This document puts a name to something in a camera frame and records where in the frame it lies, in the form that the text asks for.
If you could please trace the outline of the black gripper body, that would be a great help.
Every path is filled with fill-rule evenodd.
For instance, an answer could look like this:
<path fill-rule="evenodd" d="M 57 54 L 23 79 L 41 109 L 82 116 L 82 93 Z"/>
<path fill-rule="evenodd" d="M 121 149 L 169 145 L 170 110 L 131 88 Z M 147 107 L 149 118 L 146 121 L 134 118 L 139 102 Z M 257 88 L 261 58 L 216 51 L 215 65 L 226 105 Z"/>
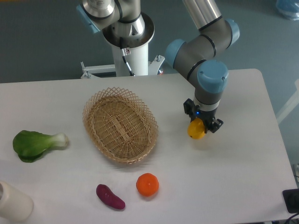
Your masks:
<path fill-rule="evenodd" d="M 200 109 L 199 109 L 199 106 L 196 105 L 196 106 L 195 106 L 195 111 L 196 111 L 196 112 L 195 112 L 195 115 L 196 115 L 196 118 L 201 119 L 201 120 L 203 121 L 203 124 L 205 125 L 205 121 L 206 121 L 207 119 L 211 119 L 212 117 L 215 117 L 216 110 L 217 110 L 217 109 L 214 109 L 214 110 L 212 110 L 212 111 L 208 111 L 208 112 L 206 112 L 206 111 L 200 110 Z"/>

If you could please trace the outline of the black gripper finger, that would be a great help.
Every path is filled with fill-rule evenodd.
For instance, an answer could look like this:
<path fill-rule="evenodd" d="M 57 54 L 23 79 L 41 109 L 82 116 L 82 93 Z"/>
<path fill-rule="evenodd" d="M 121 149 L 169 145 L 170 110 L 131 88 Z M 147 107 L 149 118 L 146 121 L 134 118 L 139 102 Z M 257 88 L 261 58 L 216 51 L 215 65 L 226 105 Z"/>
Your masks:
<path fill-rule="evenodd" d="M 218 131 L 223 125 L 223 121 L 221 119 L 216 119 L 212 117 L 211 119 L 207 119 L 205 121 L 205 133 L 212 132 L 215 133 Z"/>
<path fill-rule="evenodd" d="M 196 115 L 195 115 L 195 104 L 194 102 L 188 98 L 184 103 L 183 103 L 183 106 L 184 106 L 184 112 L 185 114 L 187 114 L 190 118 L 190 122 L 192 122 L 195 118 L 196 118 Z"/>

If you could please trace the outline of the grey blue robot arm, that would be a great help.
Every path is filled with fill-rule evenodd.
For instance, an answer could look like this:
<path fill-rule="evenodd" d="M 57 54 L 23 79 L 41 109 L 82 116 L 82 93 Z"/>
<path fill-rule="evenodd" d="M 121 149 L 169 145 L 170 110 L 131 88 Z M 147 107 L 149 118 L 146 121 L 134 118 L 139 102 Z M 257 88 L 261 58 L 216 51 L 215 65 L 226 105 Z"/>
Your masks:
<path fill-rule="evenodd" d="M 195 88 L 194 98 L 184 102 L 185 113 L 191 120 L 200 119 L 205 132 L 214 133 L 223 125 L 215 113 L 228 81 L 226 65 L 215 56 L 238 40 L 240 30 L 233 20 L 223 19 L 213 0 L 186 0 L 184 5 L 199 36 L 190 42 L 174 40 L 165 55 L 152 62 L 148 44 L 155 27 L 140 1 L 82 0 L 77 11 L 90 30 L 101 32 L 110 44 L 117 76 L 157 74 L 167 62 Z"/>

